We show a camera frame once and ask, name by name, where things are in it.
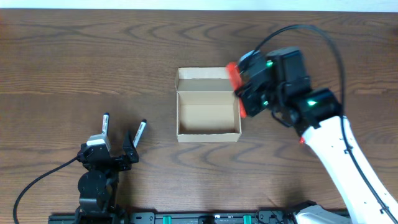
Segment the blue capped marker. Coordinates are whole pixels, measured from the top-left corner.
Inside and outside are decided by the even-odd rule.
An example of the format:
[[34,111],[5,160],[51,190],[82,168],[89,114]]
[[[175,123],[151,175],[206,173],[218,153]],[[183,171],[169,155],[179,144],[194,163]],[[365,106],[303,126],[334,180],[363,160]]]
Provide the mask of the blue capped marker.
[[105,136],[108,135],[108,129],[109,129],[109,113],[105,113],[103,115],[103,122],[102,122],[102,128],[101,128],[101,133],[104,134]]

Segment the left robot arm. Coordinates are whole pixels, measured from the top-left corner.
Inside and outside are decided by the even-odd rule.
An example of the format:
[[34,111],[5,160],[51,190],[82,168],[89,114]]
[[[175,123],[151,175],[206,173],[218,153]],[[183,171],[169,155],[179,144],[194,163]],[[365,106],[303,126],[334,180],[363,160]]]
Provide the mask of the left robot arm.
[[75,223],[129,223],[129,215],[116,204],[119,173],[131,170],[139,155],[130,132],[126,133],[121,156],[111,156],[106,134],[90,136],[80,146],[77,161],[87,170],[78,181],[80,206],[75,211]]

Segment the red utility knife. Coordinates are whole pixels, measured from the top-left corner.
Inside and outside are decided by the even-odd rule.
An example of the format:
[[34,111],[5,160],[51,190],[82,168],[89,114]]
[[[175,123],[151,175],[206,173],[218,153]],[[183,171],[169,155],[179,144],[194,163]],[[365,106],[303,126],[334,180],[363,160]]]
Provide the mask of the red utility knife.
[[[236,93],[242,86],[243,86],[243,81],[241,79],[241,76],[239,74],[239,68],[238,64],[236,62],[230,62],[226,66],[227,72],[228,72],[228,77],[231,83],[231,86]],[[239,113],[241,115],[241,118],[246,118],[247,113],[243,105],[242,99],[238,96],[239,99]]]

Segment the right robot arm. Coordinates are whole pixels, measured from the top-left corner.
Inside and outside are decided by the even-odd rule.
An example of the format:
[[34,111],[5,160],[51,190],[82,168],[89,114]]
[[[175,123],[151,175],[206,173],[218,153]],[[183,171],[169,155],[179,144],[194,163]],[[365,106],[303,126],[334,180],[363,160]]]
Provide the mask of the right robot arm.
[[388,192],[355,140],[343,105],[327,88],[314,90],[296,47],[252,51],[227,71],[243,118],[269,110],[293,127],[324,165],[352,223],[397,223],[397,201]]

